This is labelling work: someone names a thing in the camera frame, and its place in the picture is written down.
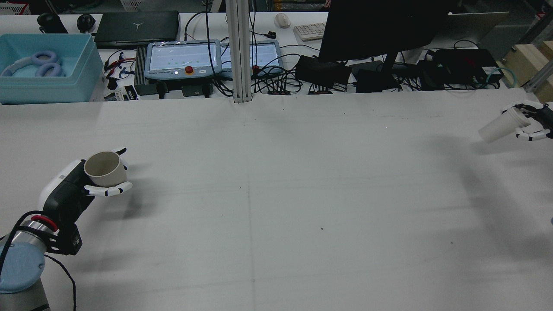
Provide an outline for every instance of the white paper cup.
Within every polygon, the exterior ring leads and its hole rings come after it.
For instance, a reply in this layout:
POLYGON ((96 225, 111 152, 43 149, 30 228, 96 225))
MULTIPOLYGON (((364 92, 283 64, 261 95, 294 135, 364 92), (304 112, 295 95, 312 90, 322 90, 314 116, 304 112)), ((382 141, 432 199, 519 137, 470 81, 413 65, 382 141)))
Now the white paper cup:
POLYGON ((127 181, 121 157, 113 151, 96 153, 85 162, 85 173, 101 187, 112 187, 127 181))
POLYGON ((530 121, 524 116, 520 110, 515 107, 507 109, 499 117, 478 131, 480 137, 491 143, 505 135, 511 134, 517 127, 525 127, 530 125, 530 121))

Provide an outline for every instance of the laptop logo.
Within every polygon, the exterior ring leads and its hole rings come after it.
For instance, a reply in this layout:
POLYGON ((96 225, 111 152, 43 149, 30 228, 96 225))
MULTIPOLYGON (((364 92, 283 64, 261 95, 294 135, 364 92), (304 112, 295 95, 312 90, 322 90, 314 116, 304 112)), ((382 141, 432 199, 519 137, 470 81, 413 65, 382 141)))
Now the laptop logo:
POLYGON ((142 25, 144 23, 140 23, 140 24, 137 24, 137 23, 133 23, 133 25, 136 25, 137 26, 137 31, 138 31, 138 26, 142 25))

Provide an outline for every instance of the white keyboard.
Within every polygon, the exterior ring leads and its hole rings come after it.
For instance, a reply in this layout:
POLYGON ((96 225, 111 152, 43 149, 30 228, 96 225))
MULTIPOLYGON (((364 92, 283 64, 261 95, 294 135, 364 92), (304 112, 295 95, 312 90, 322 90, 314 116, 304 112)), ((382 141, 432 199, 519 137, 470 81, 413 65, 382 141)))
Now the white keyboard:
POLYGON ((326 23, 307 24, 294 27, 294 32, 302 41, 322 39, 326 23))

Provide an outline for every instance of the light blue box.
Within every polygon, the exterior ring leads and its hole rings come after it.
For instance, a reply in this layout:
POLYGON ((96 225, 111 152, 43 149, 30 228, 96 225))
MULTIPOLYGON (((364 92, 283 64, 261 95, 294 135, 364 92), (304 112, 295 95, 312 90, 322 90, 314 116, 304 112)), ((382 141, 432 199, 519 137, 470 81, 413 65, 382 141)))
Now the light blue box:
POLYGON ((0 35, 0 71, 37 51, 52 50, 61 59, 64 75, 36 77, 37 66, 0 77, 0 103, 84 102, 92 95, 103 63, 89 34, 0 35))

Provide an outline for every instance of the headphones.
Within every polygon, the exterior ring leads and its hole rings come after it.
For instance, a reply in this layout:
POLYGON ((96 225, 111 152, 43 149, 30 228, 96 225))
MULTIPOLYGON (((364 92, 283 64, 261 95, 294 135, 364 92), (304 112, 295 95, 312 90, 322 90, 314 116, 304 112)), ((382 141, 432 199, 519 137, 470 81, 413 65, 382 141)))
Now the headphones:
POLYGON ((16 60, 2 70, 0 77, 11 77, 17 70, 31 65, 39 67, 35 74, 37 77, 59 77, 62 75, 58 55, 53 51, 44 50, 36 52, 33 56, 16 60))

